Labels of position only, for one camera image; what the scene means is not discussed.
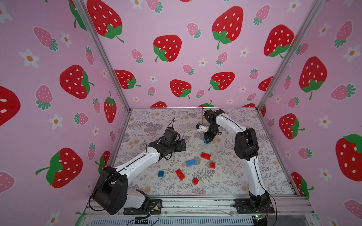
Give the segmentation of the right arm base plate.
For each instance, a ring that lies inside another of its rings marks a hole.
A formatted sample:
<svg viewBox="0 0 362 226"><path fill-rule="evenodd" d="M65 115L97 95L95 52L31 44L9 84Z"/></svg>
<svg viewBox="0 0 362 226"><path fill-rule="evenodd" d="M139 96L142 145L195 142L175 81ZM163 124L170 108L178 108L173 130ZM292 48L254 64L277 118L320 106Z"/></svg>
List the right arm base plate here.
<svg viewBox="0 0 362 226"><path fill-rule="evenodd" d="M250 199L235 199L233 207L237 210L238 214L275 213L274 206L270 200L268 200L265 204L256 206L251 203Z"/></svg>

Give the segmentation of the dark blue 2x2 brick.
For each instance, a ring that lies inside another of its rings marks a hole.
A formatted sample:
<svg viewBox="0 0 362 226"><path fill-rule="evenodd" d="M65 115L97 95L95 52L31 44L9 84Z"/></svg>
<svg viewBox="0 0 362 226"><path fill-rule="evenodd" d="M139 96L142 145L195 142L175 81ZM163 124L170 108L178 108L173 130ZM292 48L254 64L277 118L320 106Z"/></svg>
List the dark blue 2x2 brick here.
<svg viewBox="0 0 362 226"><path fill-rule="evenodd" d="M212 141L212 140L203 137L203 142L204 142L205 144L209 144L211 141Z"/></svg>

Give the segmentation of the light blue 2x4 brick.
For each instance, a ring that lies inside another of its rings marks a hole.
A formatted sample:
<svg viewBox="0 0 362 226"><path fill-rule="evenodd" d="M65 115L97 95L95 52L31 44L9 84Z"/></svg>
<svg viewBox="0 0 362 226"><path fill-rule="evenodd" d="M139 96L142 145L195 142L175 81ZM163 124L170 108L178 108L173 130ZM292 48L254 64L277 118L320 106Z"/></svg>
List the light blue 2x4 brick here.
<svg viewBox="0 0 362 226"><path fill-rule="evenodd" d="M185 163L186 163L186 167L191 167L191 166L197 165L197 162L195 159L188 160Z"/></svg>

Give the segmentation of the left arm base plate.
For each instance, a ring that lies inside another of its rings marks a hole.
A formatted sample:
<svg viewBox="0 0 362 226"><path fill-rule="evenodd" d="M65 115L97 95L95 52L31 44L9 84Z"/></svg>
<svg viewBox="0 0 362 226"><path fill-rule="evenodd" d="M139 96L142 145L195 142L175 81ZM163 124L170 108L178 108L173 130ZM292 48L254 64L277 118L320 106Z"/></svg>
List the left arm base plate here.
<svg viewBox="0 0 362 226"><path fill-rule="evenodd" d="M124 208L124 215L158 215L162 210L162 199L146 200L144 204L136 208Z"/></svg>

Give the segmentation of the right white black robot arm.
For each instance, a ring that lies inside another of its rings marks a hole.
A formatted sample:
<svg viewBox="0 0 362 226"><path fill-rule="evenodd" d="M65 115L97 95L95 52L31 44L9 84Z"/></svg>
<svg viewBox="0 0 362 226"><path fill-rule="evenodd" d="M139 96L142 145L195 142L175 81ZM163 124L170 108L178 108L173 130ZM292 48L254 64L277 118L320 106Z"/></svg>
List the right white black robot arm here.
<svg viewBox="0 0 362 226"><path fill-rule="evenodd" d="M209 123L209 126L205 127L198 124L197 129L204 132L204 142L206 144L213 141L217 135L220 135L220 127L235 137L234 152L242 160L249 180L249 197L252 211L257 212L267 206L270 202L270 195L264 188L258 166L259 145L255 130L236 123L221 109L216 111L206 110L203 117Z"/></svg>

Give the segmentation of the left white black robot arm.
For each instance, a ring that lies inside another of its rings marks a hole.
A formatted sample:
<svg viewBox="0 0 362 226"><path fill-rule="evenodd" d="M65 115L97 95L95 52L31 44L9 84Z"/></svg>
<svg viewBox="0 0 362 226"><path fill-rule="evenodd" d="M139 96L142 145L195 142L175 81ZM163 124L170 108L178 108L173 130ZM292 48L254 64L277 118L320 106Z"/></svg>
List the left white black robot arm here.
<svg viewBox="0 0 362 226"><path fill-rule="evenodd" d="M128 213L145 214L154 207L148 195L140 190L129 191L128 185L149 166L176 152L186 151L186 141L173 127L168 127L162 137L146 145L145 151L115 168L103 169L90 199L110 215L121 209Z"/></svg>

